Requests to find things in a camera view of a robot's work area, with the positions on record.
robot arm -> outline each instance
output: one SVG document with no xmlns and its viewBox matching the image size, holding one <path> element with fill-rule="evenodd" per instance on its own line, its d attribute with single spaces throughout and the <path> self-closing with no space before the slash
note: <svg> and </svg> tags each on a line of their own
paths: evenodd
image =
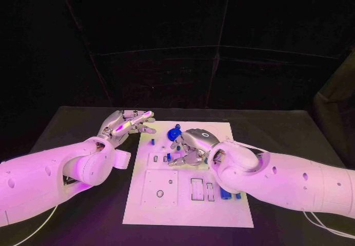
<svg viewBox="0 0 355 246">
<path fill-rule="evenodd" d="M 126 169 L 130 153 L 114 148 L 129 133 L 156 130 L 153 112 L 116 111 L 106 119 L 98 136 L 0 164 L 0 226 L 26 220 L 100 185 L 113 167 Z"/>
<path fill-rule="evenodd" d="M 247 192 L 287 209 L 325 212 L 355 218 L 355 171 L 335 168 L 292 155 L 270 153 L 233 140 L 220 142 L 205 130 L 191 129 L 175 140 L 208 158 L 209 171 L 230 193 Z M 250 149 L 261 150 L 254 154 Z M 170 166 L 194 163 L 185 157 Z"/>
</svg>

white board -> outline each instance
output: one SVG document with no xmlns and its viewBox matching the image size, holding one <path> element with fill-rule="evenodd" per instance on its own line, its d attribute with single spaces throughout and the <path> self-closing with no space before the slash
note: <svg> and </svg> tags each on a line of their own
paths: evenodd
<svg viewBox="0 0 355 246">
<path fill-rule="evenodd" d="M 221 199 L 220 186 L 209 174 L 208 165 L 168 166 L 168 153 L 172 154 L 172 159 L 185 155 L 183 150 L 170 149 L 172 141 L 166 136 L 176 124 L 181 124 L 182 131 L 201 128 L 220 141 L 225 137 L 233 139 L 227 122 L 146 123 L 157 133 L 140 135 L 123 224 L 253 228 L 247 194 L 241 193 L 241 199 L 234 194 L 233 199 Z"/>
</svg>

robotic hand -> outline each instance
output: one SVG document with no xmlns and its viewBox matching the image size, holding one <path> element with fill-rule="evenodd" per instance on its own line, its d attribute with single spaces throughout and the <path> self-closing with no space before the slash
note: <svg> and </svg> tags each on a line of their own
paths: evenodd
<svg viewBox="0 0 355 246">
<path fill-rule="evenodd" d="M 129 133 L 155 133 L 152 111 L 116 111 L 98 136 L 0 164 L 0 227 L 36 216 L 126 169 L 132 154 L 114 148 Z"/>
<path fill-rule="evenodd" d="M 205 130 L 181 134 L 186 156 L 169 165 L 199 165 L 208 158 L 218 185 L 230 193 L 247 192 L 287 209 L 355 218 L 355 171 L 326 166 L 292 155 L 270 153 L 233 140 L 220 142 Z M 261 151 L 254 154 L 250 149 Z"/>
</svg>

small blue part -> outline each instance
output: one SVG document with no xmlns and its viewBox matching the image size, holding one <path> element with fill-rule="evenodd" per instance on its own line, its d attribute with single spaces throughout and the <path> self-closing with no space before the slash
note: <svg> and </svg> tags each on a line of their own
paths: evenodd
<svg viewBox="0 0 355 246">
<path fill-rule="evenodd" d="M 221 190 L 221 199 L 222 200 L 230 200 L 231 199 L 231 193 L 228 191 L 225 191 L 222 189 L 222 187 L 220 187 L 220 190 Z"/>
<path fill-rule="evenodd" d="M 178 136 L 181 135 L 182 131 L 181 131 L 181 125 L 176 124 L 175 128 L 169 130 L 168 132 L 168 138 L 170 141 L 175 141 L 175 139 L 178 138 Z"/>
</svg>

wire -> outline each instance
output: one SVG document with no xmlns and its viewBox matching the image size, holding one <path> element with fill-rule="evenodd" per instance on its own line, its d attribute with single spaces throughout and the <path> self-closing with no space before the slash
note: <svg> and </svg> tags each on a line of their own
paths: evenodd
<svg viewBox="0 0 355 246">
<path fill-rule="evenodd" d="M 313 212 L 310 212 L 310 213 L 312 213 L 312 215 L 315 216 L 316 221 L 319 222 L 321 225 L 312 221 L 312 219 L 309 218 L 306 212 L 303 212 L 303 214 L 305 214 L 305 216 L 306 216 L 306 218 L 308 218 L 308 220 L 310 221 L 312 224 L 315 224 L 318 227 L 326 229 L 326 230 L 328 230 L 329 232 L 332 232 L 335 235 L 338 235 L 338 236 L 341 236 L 341 237 L 348 237 L 348 238 L 351 238 L 351 239 L 355 239 L 355 236 L 354 236 L 354 235 L 351 235 L 351 234 L 348 234 L 348 233 L 345 233 L 345 232 L 339 232 L 339 231 L 336 231 L 336 230 L 328 228 L 328 227 L 323 225 L 323 223 L 322 223 L 322 221 L 319 220 L 319 218 L 316 217 L 316 215 L 313 214 Z"/>
<path fill-rule="evenodd" d="M 23 242 L 35 235 L 35 233 L 39 231 L 39 229 L 43 227 L 43 225 L 45 225 L 46 222 L 49 221 L 49 219 L 51 219 L 51 217 L 52 217 L 52 215 L 54 215 L 54 211 L 52 211 L 49 217 L 46 218 L 46 221 L 43 222 L 43 224 L 42 224 L 42 225 L 39 226 L 39 228 L 35 230 L 35 232 L 29 235 L 29 237 L 28 237 L 22 242 L 16 243 L 13 246 L 20 245 L 20 244 L 22 244 L 22 243 L 23 243 Z"/>
</svg>

